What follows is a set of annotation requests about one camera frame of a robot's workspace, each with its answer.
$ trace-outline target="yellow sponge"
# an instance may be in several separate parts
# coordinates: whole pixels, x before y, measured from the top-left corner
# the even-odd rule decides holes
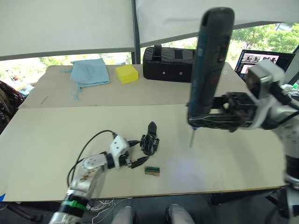
[[[138,80],[138,71],[131,64],[117,67],[115,72],[123,84]]]

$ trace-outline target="black bag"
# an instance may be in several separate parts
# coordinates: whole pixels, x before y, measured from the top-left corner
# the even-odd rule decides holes
[[[160,44],[145,49],[143,76],[147,79],[191,82],[195,50],[162,48]]]

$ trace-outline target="light blue cloth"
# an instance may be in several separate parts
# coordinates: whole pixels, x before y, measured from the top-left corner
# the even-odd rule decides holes
[[[77,89],[71,94],[79,100],[82,88],[110,83],[109,74],[102,58],[72,62],[71,80],[76,82]]]

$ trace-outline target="white curtain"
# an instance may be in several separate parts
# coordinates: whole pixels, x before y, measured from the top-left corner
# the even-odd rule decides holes
[[[203,13],[230,7],[235,25],[257,21],[299,22],[299,0],[137,0],[141,46],[198,32]]]
[[[0,56],[134,47],[131,0],[0,0]]]

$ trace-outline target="floor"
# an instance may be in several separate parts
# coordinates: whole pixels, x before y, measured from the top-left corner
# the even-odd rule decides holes
[[[99,215],[94,223],[101,220],[102,224],[110,224],[117,211],[125,206],[131,206],[137,214],[139,224],[164,224],[165,208],[173,203],[183,206],[192,216],[196,224],[286,224],[287,220],[274,213],[270,222],[266,220],[267,215],[274,211],[275,206],[262,196],[251,196],[238,201],[224,203],[219,206],[209,206],[207,201],[209,194],[185,195],[185,196],[162,196],[127,199],[119,202],[111,213],[108,211]],[[51,219],[52,212],[42,210],[25,209],[31,214],[43,214],[41,224],[47,224]],[[84,223],[91,223],[92,217],[97,213],[86,212],[83,217]],[[16,215],[8,209],[0,211],[0,224],[32,224],[24,218]]]

